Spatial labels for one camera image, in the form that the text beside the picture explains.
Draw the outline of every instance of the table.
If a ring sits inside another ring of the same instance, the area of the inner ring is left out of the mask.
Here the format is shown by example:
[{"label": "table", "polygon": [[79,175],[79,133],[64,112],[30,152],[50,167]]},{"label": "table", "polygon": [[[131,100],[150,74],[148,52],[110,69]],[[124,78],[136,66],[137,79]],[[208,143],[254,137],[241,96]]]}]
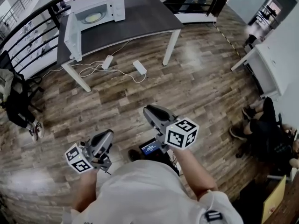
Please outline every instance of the table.
[{"label": "table", "polygon": [[265,44],[256,45],[246,56],[244,56],[231,70],[235,70],[245,62],[249,62],[252,72],[258,79],[266,96],[282,96],[291,82],[289,70],[285,66],[277,64],[271,55],[271,51]]},{"label": "table", "polygon": [[[82,56],[129,40],[172,32],[163,59],[163,65],[167,65],[183,24],[159,0],[125,0],[125,13],[126,19],[123,21],[110,21],[82,31]],[[70,66],[74,59],[70,59],[71,53],[64,43],[67,19],[68,16],[62,18],[60,23],[57,64],[90,92],[91,88]]]}]

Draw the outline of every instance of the black shoe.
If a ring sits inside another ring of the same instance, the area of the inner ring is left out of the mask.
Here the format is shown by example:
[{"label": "black shoe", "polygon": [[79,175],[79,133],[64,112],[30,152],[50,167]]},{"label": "black shoe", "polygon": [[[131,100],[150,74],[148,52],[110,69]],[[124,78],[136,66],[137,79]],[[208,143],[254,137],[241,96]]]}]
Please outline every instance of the black shoe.
[{"label": "black shoe", "polygon": [[245,118],[251,120],[256,114],[255,109],[251,109],[250,107],[242,108],[242,113],[244,114]]},{"label": "black shoe", "polygon": [[243,133],[243,130],[240,129],[240,128],[237,128],[237,127],[235,127],[235,126],[231,126],[231,127],[229,128],[229,133],[230,133],[233,137],[235,137],[235,138],[237,138],[237,139],[239,139],[239,140],[247,141],[247,137],[246,137],[246,135]]},{"label": "black shoe", "polygon": [[129,156],[129,159],[131,160],[131,162],[134,162],[136,160],[140,160],[141,159],[141,155],[138,151],[136,150],[133,150],[133,149],[130,149],[128,151],[128,156]]}]

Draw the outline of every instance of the shoe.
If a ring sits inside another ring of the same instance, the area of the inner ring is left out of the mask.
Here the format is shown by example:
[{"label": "shoe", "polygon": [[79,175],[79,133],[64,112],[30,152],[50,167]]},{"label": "shoe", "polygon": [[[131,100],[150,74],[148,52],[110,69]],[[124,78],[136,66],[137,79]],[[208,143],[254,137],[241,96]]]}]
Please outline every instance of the shoe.
[{"label": "shoe", "polygon": [[129,159],[131,160],[131,162],[134,162],[136,160],[140,160],[141,159],[141,155],[138,151],[136,150],[133,150],[133,149],[130,149],[128,151],[128,156],[129,156]]},{"label": "shoe", "polygon": [[36,132],[37,132],[37,135],[38,135],[38,137],[40,139],[44,136],[45,130],[43,128],[43,123],[42,122],[37,122],[37,124],[36,124]]},{"label": "shoe", "polygon": [[255,109],[251,109],[250,107],[242,108],[242,113],[244,114],[245,118],[251,120],[256,114]]},{"label": "shoe", "polygon": [[242,141],[247,141],[247,137],[246,135],[243,133],[243,130],[241,128],[238,128],[238,127],[235,127],[235,126],[231,126],[229,128],[229,133],[239,139],[239,140],[242,140]]},{"label": "shoe", "polygon": [[31,128],[29,129],[29,134],[33,141],[37,141],[37,133],[35,127],[31,126]]}]

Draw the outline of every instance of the blue screen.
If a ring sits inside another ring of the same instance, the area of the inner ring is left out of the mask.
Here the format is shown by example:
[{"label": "blue screen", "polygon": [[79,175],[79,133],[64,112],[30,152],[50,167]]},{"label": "blue screen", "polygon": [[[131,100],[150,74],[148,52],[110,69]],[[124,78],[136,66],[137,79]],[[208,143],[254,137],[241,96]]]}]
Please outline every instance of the blue screen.
[{"label": "blue screen", "polygon": [[159,148],[160,148],[159,142],[154,141],[154,142],[148,144],[147,146],[142,147],[142,152],[144,153],[144,155],[148,155]]}]

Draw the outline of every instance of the power cord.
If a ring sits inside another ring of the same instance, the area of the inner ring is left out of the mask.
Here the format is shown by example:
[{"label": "power cord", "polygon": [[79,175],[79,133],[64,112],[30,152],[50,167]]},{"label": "power cord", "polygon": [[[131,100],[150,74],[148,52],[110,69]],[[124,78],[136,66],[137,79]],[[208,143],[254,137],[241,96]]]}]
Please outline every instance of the power cord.
[{"label": "power cord", "polygon": [[[123,49],[123,48],[124,48],[130,41],[132,41],[132,40],[127,41],[127,42],[126,42],[120,49],[118,49],[117,51],[115,51],[114,53],[112,53],[111,56],[113,56],[116,52],[118,52],[118,51],[120,51],[121,49]],[[90,76],[90,75],[92,75],[95,71],[106,71],[106,72],[116,72],[116,71],[118,71],[118,72],[122,73],[122,74],[125,75],[125,76],[129,76],[129,77],[131,77],[131,78],[133,79],[133,81],[134,81],[135,83],[137,83],[137,84],[138,84],[138,83],[141,83],[141,82],[144,81],[145,78],[146,78],[146,74],[144,74],[144,78],[143,78],[141,81],[136,81],[136,80],[134,79],[134,77],[132,77],[132,76],[129,75],[129,74],[126,74],[126,73],[122,72],[121,70],[100,70],[100,69],[98,69],[98,67],[99,67],[100,65],[102,65],[102,64],[104,63],[104,61],[94,61],[94,62],[92,62],[92,63],[90,63],[90,64],[74,64],[74,65],[71,65],[71,66],[77,66],[77,65],[91,66],[92,64],[97,63],[97,62],[100,62],[100,64],[98,64],[95,68],[93,68],[93,67],[87,67],[87,68],[81,70],[80,73],[79,73],[80,77],[84,78],[84,77]],[[92,72],[89,73],[89,74],[87,74],[87,75],[81,75],[82,72],[84,72],[84,71],[86,71],[86,70],[88,70],[88,69],[92,69]],[[49,70],[45,75],[42,76],[42,78],[44,78],[46,75],[48,75],[51,71],[62,71],[62,70],[63,70],[63,68],[61,68],[61,69],[59,69],[59,70]]]}]

